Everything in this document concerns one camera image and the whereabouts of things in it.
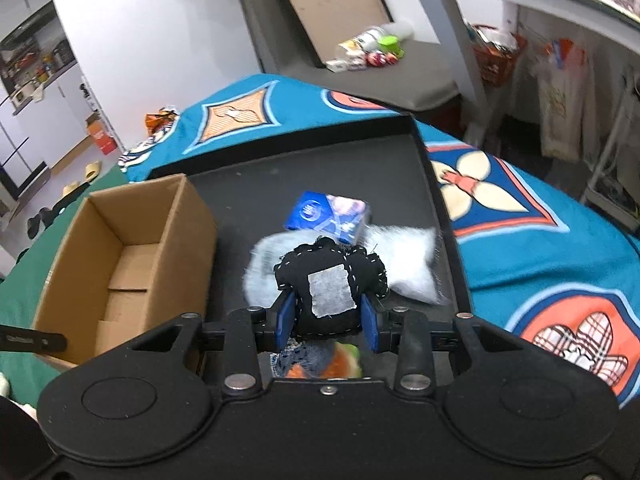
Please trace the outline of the black stitched patch plush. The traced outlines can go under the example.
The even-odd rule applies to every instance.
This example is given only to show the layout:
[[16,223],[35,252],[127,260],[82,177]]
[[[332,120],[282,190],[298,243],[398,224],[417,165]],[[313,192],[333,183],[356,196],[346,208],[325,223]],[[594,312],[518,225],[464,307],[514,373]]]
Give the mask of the black stitched patch plush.
[[278,289],[294,298],[291,335],[297,339],[357,333],[362,300],[388,295],[386,267],[378,254],[329,237],[295,247],[273,272]]

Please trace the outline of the green cloth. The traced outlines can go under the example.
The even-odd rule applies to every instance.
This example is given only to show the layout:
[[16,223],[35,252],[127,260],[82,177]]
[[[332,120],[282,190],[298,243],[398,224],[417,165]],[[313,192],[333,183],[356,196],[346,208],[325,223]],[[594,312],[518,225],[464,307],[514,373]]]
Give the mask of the green cloth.
[[[49,274],[55,254],[72,222],[81,200],[90,192],[114,188],[127,183],[125,175],[117,166],[93,181],[49,229],[41,232],[32,247],[14,266],[1,283],[1,324],[29,328],[32,326],[44,282]],[[1,373],[10,384],[10,398],[18,404],[36,406],[42,389],[56,376],[58,371],[42,362],[31,353],[1,352]]]

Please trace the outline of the grey fluffy plush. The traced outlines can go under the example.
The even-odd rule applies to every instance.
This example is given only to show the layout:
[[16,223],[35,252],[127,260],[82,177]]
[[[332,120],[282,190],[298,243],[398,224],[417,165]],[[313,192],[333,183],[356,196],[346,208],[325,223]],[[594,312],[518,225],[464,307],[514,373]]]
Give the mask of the grey fluffy plush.
[[[319,233],[311,230],[286,231],[266,236],[254,245],[243,276],[247,304],[254,308],[271,307],[280,294],[273,268],[285,254],[300,245],[312,244],[319,237]],[[366,226],[360,245],[381,258],[387,285],[396,294],[422,304],[446,301],[435,276],[438,249],[433,228]]]

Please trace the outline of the blue tissue pack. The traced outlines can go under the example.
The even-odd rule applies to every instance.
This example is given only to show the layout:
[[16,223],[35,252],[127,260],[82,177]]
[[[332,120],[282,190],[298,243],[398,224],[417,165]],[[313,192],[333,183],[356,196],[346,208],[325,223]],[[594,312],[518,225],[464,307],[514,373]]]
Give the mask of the blue tissue pack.
[[370,206],[356,198],[303,192],[284,227],[290,231],[311,230],[337,242],[355,245],[370,217]]

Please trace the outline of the large black shallow tray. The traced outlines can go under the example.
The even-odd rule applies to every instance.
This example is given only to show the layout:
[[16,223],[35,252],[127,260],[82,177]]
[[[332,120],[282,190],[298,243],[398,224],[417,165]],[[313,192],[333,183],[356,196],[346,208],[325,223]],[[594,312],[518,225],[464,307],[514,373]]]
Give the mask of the large black shallow tray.
[[454,317],[470,310],[461,257],[426,147],[413,119],[392,115],[296,130],[155,168],[153,179],[185,174],[213,213],[218,242],[206,318],[246,307],[242,278],[250,250],[284,229],[306,192],[363,200],[377,226],[436,231],[436,306],[390,294],[387,309],[425,313],[438,351],[454,351]]

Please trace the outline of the open brown cardboard box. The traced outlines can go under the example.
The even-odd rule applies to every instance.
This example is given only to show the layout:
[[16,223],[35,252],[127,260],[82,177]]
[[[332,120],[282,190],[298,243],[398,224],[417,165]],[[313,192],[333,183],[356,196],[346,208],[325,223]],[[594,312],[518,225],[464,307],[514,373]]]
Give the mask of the open brown cardboard box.
[[183,174],[84,198],[32,327],[65,336],[39,359],[65,372],[184,312],[206,312],[217,226]]

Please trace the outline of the yellow slipper left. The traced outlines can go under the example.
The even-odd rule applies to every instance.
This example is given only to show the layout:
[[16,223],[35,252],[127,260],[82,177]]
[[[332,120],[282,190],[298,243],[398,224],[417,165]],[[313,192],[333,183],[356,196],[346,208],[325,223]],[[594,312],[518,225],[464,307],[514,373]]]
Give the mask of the yellow slipper left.
[[68,194],[73,193],[76,190],[76,188],[79,188],[79,187],[80,187],[79,181],[74,181],[68,185],[65,185],[62,192],[62,197],[65,197]]

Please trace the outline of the yellow slipper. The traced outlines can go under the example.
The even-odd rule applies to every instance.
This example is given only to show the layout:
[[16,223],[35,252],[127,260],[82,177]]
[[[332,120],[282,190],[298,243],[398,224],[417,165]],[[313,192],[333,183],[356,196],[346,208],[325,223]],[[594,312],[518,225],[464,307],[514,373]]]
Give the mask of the yellow slipper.
[[90,162],[85,168],[85,181],[92,182],[99,177],[102,170],[102,162],[97,160],[96,162]]
[[62,192],[62,197],[65,197],[68,194],[73,193],[76,190],[76,188],[79,188],[79,187],[80,187],[79,181],[74,181],[68,185],[65,185]]

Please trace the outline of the blue patterned blanket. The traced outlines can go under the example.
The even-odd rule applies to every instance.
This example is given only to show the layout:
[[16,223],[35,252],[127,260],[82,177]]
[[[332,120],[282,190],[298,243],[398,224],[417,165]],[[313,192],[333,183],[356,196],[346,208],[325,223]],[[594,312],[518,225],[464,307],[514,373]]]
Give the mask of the blue patterned blanket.
[[[385,106],[276,75],[250,76],[178,113],[119,159],[131,182],[220,148],[321,126],[361,126]],[[475,309],[639,394],[639,242],[551,185],[429,125],[420,136],[461,249]]]

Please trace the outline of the yellow slipper right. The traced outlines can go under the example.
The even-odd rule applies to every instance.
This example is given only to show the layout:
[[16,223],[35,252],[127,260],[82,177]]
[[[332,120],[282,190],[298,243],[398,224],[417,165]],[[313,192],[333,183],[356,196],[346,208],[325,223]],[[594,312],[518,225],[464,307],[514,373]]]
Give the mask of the yellow slipper right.
[[102,170],[102,162],[97,160],[96,162],[90,162],[85,168],[85,181],[92,182],[99,177]]

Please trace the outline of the orange bag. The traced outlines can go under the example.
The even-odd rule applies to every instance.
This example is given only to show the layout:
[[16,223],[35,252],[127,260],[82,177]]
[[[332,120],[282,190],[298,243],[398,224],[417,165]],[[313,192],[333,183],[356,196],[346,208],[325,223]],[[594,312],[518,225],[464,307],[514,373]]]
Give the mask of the orange bag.
[[154,113],[148,113],[144,118],[144,125],[148,136],[152,136],[162,130],[170,127],[179,117],[179,113],[173,107],[162,107]]

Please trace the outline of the white small box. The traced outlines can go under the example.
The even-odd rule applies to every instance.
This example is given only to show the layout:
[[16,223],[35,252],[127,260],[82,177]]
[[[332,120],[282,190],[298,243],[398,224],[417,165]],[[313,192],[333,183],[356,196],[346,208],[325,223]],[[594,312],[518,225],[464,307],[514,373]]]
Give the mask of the white small box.
[[349,70],[349,62],[345,60],[329,60],[326,61],[326,68],[334,73],[344,73]]

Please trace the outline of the red round toy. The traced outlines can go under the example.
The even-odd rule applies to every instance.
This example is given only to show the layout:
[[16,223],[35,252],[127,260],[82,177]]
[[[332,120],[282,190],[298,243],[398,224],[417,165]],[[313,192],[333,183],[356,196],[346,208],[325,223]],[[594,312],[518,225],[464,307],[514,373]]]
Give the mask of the red round toy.
[[366,54],[367,66],[379,68],[393,66],[399,62],[398,56],[393,52],[373,51]]

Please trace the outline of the green lidded jar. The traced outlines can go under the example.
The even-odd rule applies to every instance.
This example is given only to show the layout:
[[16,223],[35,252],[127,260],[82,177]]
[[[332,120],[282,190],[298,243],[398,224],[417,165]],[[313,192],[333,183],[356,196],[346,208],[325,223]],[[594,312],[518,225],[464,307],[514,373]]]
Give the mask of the green lidded jar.
[[402,58],[405,55],[400,40],[395,35],[384,35],[378,38],[378,50],[384,54],[395,55],[396,58]]

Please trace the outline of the red basket under desk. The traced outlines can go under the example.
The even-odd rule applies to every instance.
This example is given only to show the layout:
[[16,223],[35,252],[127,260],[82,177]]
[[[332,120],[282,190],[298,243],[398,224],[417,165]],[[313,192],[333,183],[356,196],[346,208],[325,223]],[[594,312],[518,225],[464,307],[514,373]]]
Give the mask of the red basket under desk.
[[468,32],[484,83],[494,88],[504,86],[527,47],[527,39],[488,25],[469,25]]

